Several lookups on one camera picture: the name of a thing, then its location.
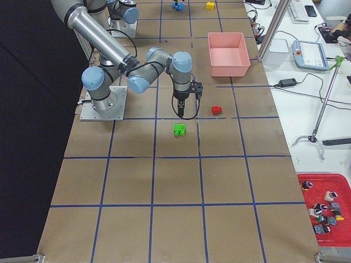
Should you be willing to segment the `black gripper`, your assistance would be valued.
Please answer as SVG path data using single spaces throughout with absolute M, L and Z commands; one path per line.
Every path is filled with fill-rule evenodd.
M 178 109 L 178 116 L 183 117 L 184 116 L 184 108 L 185 108 L 185 101 L 189 97 L 189 91 L 179 91 L 175 90 L 173 92 L 173 96 L 178 100 L 177 102 L 177 109 Z

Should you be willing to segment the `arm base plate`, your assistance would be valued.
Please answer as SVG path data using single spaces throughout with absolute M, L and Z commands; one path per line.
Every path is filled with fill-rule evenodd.
M 133 24 L 127 24 L 123 20 L 109 20 L 110 28 L 112 29 L 111 35 L 114 38 L 126 38 L 128 35 L 130 38 L 136 37 L 137 32 L 137 21 Z
M 101 101 L 93 100 L 86 92 L 80 121 L 123 121 L 127 99 L 127 86 L 111 85 L 109 96 Z

